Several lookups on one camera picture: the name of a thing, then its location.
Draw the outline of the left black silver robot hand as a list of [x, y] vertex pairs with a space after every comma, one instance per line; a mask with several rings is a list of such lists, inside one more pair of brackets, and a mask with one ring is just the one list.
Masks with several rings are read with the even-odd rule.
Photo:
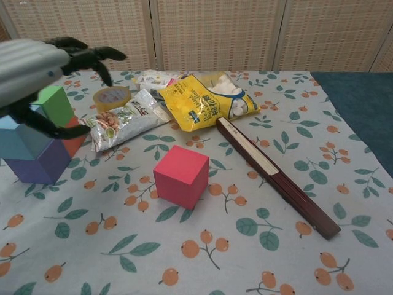
[[62, 76], [79, 70], [96, 71], [112, 86], [111, 75], [103, 64], [110, 59], [123, 61], [127, 56], [113, 47], [89, 47], [73, 37], [46, 41], [13, 39], [0, 43], [0, 118], [10, 116], [49, 138], [70, 140], [86, 135], [90, 127], [59, 127], [31, 109], [39, 92]]

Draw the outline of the green foam block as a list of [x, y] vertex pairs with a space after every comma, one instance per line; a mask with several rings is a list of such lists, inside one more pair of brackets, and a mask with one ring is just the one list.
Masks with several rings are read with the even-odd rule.
[[57, 126], [67, 127], [74, 117], [74, 111], [61, 86], [52, 85], [41, 90], [33, 105], [40, 106], [45, 116]]

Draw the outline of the light blue foam cube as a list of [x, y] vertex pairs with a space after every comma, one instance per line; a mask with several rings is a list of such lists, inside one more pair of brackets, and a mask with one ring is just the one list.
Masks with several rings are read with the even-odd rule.
[[0, 118], [0, 158], [34, 160], [50, 144], [51, 138], [10, 116]]

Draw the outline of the purple foam cube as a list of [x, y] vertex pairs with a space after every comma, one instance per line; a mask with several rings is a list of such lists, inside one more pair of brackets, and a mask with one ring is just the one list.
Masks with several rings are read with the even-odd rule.
[[4, 161], [23, 183], [55, 184], [71, 161], [71, 157], [62, 140], [52, 140], [34, 160]]

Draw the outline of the pink foam cube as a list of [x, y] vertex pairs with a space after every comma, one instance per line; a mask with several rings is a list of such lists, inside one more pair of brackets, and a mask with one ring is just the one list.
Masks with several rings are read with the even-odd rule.
[[208, 186], [209, 157], [173, 146], [153, 170], [158, 196], [192, 210]]

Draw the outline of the orange-red block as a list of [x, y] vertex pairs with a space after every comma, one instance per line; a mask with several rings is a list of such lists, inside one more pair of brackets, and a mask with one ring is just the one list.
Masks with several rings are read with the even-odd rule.
[[[79, 124], [78, 117], [73, 116], [72, 119], [66, 125], [67, 127], [75, 127]], [[82, 143], [85, 141], [87, 135], [82, 135], [77, 138], [73, 138], [70, 140], [62, 140], [64, 147], [66, 148], [70, 158], [73, 158], [76, 152], [81, 147]]]

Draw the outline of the clear packing tape roll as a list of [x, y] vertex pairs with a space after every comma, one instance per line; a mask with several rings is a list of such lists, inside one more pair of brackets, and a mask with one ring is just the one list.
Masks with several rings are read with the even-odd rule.
[[93, 95], [98, 113], [122, 107], [130, 100], [131, 92], [129, 88], [123, 86], [106, 87]]

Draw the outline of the silver nut snack bag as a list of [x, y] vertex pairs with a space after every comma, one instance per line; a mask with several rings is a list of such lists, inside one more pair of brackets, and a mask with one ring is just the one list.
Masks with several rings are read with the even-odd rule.
[[148, 92], [140, 90], [124, 106], [79, 120], [90, 127], [92, 151], [101, 152], [171, 121], [169, 111]]

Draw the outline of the white snack packet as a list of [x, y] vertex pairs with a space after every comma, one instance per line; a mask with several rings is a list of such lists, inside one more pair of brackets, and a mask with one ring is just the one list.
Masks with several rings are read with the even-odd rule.
[[145, 70], [138, 77], [134, 77], [132, 81], [138, 90], [146, 89], [156, 100], [163, 100], [159, 94], [159, 90], [167, 88], [171, 84], [175, 84], [184, 77], [183, 74], [169, 73], [156, 70]]

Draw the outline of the yellow marshmallow bag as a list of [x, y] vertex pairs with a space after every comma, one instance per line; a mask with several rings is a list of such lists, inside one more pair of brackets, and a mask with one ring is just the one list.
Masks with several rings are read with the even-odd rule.
[[235, 120], [260, 106], [225, 72], [195, 73], [158, 91], [180, 129], [212, 127], [223, 117]]

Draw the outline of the bamboo folding screen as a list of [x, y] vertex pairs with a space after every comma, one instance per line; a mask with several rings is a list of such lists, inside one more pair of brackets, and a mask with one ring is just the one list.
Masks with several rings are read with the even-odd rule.
[[71, 36], [112, 70], [393, 72], [393, 0], [0, 0], [0, 35]]

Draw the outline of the floral tablecloth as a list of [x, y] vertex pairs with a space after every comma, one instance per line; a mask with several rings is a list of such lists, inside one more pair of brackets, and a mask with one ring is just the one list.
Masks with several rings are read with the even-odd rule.
[[[0, 295], [393, 295], [393, 178], [307, 71], [232, 72], [261, 105], [236, 126], [339, 226], [325, 240], [215, 129], [174, 122], [55, 184], [0, 159]], [[192, 210], [157, 194], [173, 146], [209, 157]]]

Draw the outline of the dark red folded fan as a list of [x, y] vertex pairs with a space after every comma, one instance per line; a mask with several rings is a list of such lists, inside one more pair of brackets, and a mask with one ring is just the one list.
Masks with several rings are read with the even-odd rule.
[[228, 119], [218, 118], [216, 127], [245, 161], [323, 238], [331, 240], [341, 231], [339, 225], [327, 213]]

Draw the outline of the teal blue table cover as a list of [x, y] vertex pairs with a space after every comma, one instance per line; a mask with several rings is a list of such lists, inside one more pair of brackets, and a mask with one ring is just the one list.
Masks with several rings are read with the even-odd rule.
[[312, 72], [311, 75], [375, 154], [393, 154], [393, 72]]

